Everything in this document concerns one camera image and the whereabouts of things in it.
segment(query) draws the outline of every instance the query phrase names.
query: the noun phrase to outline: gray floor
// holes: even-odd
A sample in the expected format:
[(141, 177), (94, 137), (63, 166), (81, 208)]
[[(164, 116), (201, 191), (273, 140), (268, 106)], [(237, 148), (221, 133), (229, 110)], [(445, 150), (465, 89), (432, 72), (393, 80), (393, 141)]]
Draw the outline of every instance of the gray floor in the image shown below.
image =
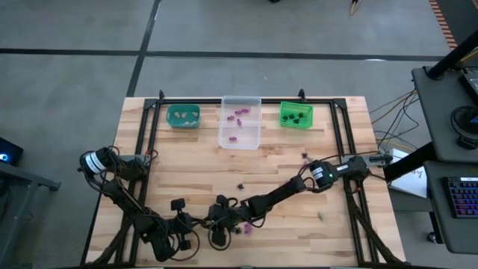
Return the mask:
[[(448, 48), (427, 0), (163, 0), (150, 50), (444, 55)], [(0, 0), (0, 48), (138, 50), (153, 0)], [(42, 191), (25, 224), (15, 261), (58, 268), (80, 261), (96, 194), (75, 169), (79, 155), (111, 144), (136, 57), (0, 55), (0, 137), (23, 147), (21, 166), (61, 181)], [(413, 90), (413, 61), (228, 58), (145, 59), (135, 96), (294, 95), (367, 97), (369, 109)], [(429, 141), (420, 128), (403, 135)], [(381, 112), (372, 115), (377, 118)], [(374, 128), (386, 131), (390, 115)], [(399, 131), (412, 126), (407, 120)], [(475, 268), (478, 258), (424, 241), (425, 213), (397, 212), (413, 264)]]

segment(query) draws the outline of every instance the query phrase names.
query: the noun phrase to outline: transparent bin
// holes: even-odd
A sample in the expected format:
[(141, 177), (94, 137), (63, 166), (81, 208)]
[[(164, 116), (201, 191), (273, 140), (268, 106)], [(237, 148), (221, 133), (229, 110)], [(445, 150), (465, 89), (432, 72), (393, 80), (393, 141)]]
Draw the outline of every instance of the transparent bin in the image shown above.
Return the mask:
[[(248, 113), (237, 115), (235, 112), (243, 108)], [(221, 102), (221, 118), (217, 142), (224, 149), (254, 150), (261, 145), (261, 97), (254, 96), (223, 96)]]

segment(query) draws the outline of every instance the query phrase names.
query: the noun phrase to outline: wooden tabletop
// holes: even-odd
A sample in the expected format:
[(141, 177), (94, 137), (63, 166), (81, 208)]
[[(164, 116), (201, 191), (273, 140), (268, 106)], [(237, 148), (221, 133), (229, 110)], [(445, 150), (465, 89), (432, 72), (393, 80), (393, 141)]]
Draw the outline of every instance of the wooden tabletop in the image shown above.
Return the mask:
[[(357, 152), (376, 149), (365, 98), (347, 99), (350, 123)], [(122, 155), (132, 155), (140, 126), (144, 98), (127, 98), (119, 120), (115, 146)], [(239, 200), (267, 194), (297, 174), (302, 165), (301, 153), (312, 158), (337, 154), (330, 107), (314, 105), (314, 125), (304, 131), (279, 125), (279, 105), (262, 105), (262, 140), (257, 150), (222, 149), (217, 143), (220, 105), (200, 105), (198, 129), (172, 129), (166, 121), (168, 105), (162, 105), (156, 133), (155, 149), (146, 195), (146, 205), (162, 217), (174, 217), (170, 201), (184, 197), (186, 212), (205, 217), (216, 195)], [(146, 129), (144, 149), (148, 141)], [(341, 121), (341, 134), (346, 143)], [(375, 174), (382, 170), (373, 168)], [(243, 183), (245, 189), (236, 186)], [(369, 177), (364, 182), (373, 228), (396, 257), (404, 260), (387, 185)], [(122, 211), (107, 197), (102, 197), (91, 238), (87, 262), (96, 259), (120, 227)], [(350, 222), (342, 181), (321, 194), (301, 193), (287, 199), (267, 214), (264, 227), (250, 235), (233, 235), (230, 248), (213, 250), (207, 230), (196, 227), (201, 238), (197, 255), (186, 262), (157, 262), (150, 244), (140, 242), (138, 266), (351, 266), (356, 265)], [(188, 235), (195, 250), (197, 242)], [(361, 238), (366, 260), (370, 261), (365, 235)], [(129, 254), (130, 241), (125, 247)], [(175, 258), (189, 256), (193, 250), (180, 252)]]

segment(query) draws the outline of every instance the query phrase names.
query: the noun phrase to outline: keyboard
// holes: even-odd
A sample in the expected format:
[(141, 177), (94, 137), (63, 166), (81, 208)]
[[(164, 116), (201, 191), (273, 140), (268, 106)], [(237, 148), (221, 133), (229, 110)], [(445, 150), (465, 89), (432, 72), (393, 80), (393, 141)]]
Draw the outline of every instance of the keyboard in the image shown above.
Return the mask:
[(455, 218), (478, 217), (478, 178), (446, 178), (445, 191)]

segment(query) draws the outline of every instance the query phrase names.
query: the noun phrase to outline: white paper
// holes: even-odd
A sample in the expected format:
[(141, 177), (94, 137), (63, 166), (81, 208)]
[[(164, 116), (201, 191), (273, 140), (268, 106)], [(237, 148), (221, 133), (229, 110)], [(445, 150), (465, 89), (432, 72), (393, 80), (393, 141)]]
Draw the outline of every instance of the white paper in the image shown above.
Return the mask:
[[(399, 161), (401, 158), (404, 158), (408, 155), (403, 151), (398, 149), (392, 149), (391, 154), (394, 157), (392, 163)], [(397, 191), (403, 191), (407, 194), (413, 194), (418, 197), (426, 198), (426, 173), (423, 167), (420, 167), (416, 170), (413, 170), (410, 173), (407, 173), (401, 176), (398, 179), (395, 179), (391, 182), (390, 188), (393, 188)]]

